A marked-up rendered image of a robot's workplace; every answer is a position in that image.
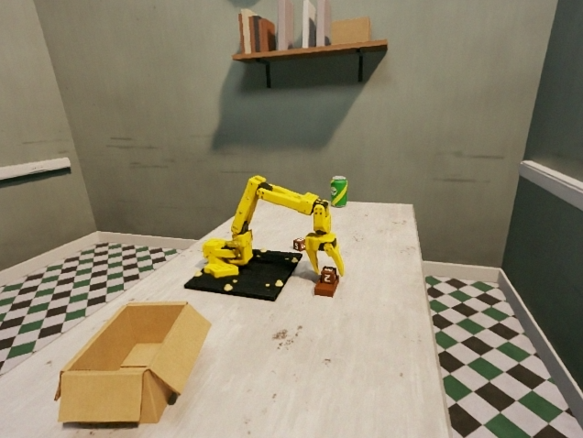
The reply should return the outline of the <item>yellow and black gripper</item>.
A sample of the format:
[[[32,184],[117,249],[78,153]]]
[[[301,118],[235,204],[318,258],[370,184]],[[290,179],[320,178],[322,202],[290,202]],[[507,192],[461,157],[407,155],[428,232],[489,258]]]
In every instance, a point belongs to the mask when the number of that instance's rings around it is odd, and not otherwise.
[[[305,251],[317,275],[319,274],[317,251],[319,250],[325,251],[329,257],[332,257],[340,276],[344,276],[344,264],[338,248],[339,245],[336,240],[336,234],[326,233],[325,235],[318,235],[317,233],[308,233],[305,237]]]

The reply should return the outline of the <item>green drink can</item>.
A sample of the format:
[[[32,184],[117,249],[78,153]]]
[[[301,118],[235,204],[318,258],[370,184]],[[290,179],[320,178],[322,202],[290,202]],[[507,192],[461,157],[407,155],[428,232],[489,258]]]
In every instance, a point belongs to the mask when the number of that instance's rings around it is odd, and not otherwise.
[[[331,204],[341,208],[347,205],[347,180],[344,176],[335,176],[331,180]]]

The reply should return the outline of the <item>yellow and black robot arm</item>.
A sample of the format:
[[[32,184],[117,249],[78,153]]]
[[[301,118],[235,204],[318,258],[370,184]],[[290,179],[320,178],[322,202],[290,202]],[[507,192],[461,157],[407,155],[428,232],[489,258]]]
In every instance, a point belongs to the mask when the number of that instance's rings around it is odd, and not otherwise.
[[[232,240],[226,242],[224,239],[213,238],[204,245],[205,255],[208,256],[204,273],[212,274],[215,278],[237,275],[239,272],[236,266],[248,264],[253,257],[253,235],[252,229],[248,230],[248,227],[259,199],[285,206],[301,214],[310,216],[313,213],[313,230],[318,235],[330,234],[331,214],[328,201],[317,199],[319,196],[309,192],[301,195],[265,181],[260,176],[248,180],[231,226]]]

